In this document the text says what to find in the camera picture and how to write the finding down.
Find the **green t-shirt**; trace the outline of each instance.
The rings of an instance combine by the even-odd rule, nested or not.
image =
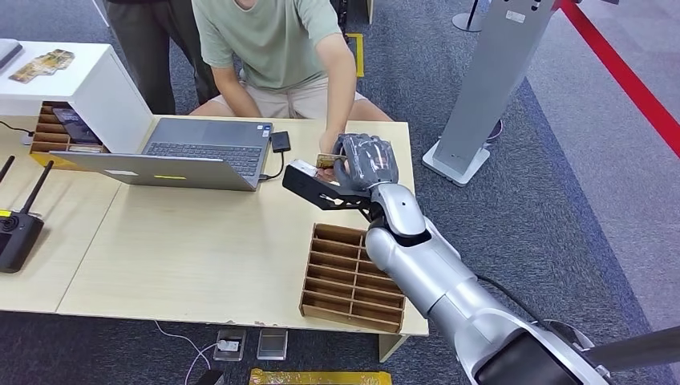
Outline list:
[[[203,60],[230,68],[243,62],[245,81],[284,91],[326,76],[314,46],[340,33],[329,0],[258,0],[244,10],[236,0],[192,0]]]

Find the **wooden sorting tray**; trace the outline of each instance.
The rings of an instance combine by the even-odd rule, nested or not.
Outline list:
[[[38,125],[35,127],[35,135],[33,137],[33,143],[30,145],[29,154],[42,166],[46,165],[50,160],[53,160],[55,164],[52,168],[86,171],[75,163],[51,155],[50,151],[68,151],[72,146],[91,147],[100,152],[108,152],[108,149],[103,145],[72,143],[71,137],[66,132],[66,128],[64,128],[52,112],[53,107],[69,106],[67,103],[45,102],[42,104]]]
[[[300,312],[397,333],[404,295],[366,254],[365,231],[315,224]]]

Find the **white cable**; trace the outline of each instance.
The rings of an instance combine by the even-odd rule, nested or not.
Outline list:
[[[156,320],[154,319],[153,322],[156,323],[156,327],[158,328],[158,330],[160,330],[161,333],[167,335],[168,337],[182,338],[182,339],[186,339],[187,341],[189,341],[189,343],[192,344],[192,347],[193,347],[194,349],[196,349],[196,351],[198,352],[198,355],[199,355],[200,357],[203,357],[203,359],[205,360],[205,364],[208,365],[208,369],[212,369],[212,368],[210,367],[210,361],[208,361],[208,359],[205,357],[205,355],[203,355],[203,352],[200,351],[200,349],[198,348],[198,346],[196,346],[196,344],[193,343],[193,341],[192,341],[191,339],[189,339],[189,338],[187,338],[187,337],[184,337],[183,335],[177,335],[177,334],[166,333],[165,330],[163,330],[163,329],[160,328],[160,325],[158,324],[158,321],[156,321]]]
[[[191,374],[194,365],[196,365],[196,361],[198,360],[198,358],[201,357],[201,356],[203,355],[203,352],[204,352],[204,351],[206,351],[206,350],[208,350],[208,349],[210,349],[210,348],[212,348],[212,347],[215,347],[215,345],[217,345],[217,344],[214,343],[214,344],[212,344],[212,345],[206,347],[206,348],[203,349],[202,351],[199,351],[199,352],[198,352],[198,355],[193,359],[192,365],[189,367],[189,371],[187,372],[187,376],[184,377],[184,385],[188,385],[188,382],[189,382],[189,375]]]

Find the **table leg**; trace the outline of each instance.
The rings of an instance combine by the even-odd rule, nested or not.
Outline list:
[[[380,354],[380,363],[384,363],[396,352],[400,346],[408,339],[407,335],[401,334],[379,334],[378,335],[378,353]]]

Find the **black pants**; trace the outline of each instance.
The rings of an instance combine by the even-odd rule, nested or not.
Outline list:
[[[148,4],[105,2],[109,23],[140,93],[154,114],[175,114],[170,85],[170,38],[194,69],[198,101],[218,95],[210,66],[200,56],[200,40],[191,0]]]

